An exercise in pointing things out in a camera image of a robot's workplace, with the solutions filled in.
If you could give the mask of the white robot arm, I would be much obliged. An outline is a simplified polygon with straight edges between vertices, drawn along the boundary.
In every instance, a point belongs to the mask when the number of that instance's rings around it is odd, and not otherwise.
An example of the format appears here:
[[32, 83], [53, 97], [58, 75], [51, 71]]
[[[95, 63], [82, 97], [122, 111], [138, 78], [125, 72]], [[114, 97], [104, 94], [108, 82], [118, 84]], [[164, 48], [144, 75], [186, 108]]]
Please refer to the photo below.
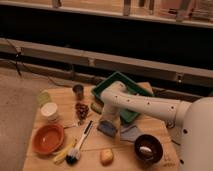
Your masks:
[[179, 171], [213, 171], [213, 97], [194, 102], [132, 95], [115, 81], [101, 93], [104, 114], [129, 109], [182, 129]]

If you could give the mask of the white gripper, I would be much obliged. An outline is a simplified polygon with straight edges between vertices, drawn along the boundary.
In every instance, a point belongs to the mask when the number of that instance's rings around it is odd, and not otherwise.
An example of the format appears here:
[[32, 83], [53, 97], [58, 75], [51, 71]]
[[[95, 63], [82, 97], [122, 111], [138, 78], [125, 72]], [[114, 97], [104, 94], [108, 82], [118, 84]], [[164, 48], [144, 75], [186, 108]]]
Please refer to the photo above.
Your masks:
[[111, 105], [105, 105], [102, 110], [102, 116], [99, 120], [99, 123], [103, 120], [107, 120], [111, 122], [116, 128], [117, 131], [119, 129], [119, 110], [117, 107], [111, 106]]

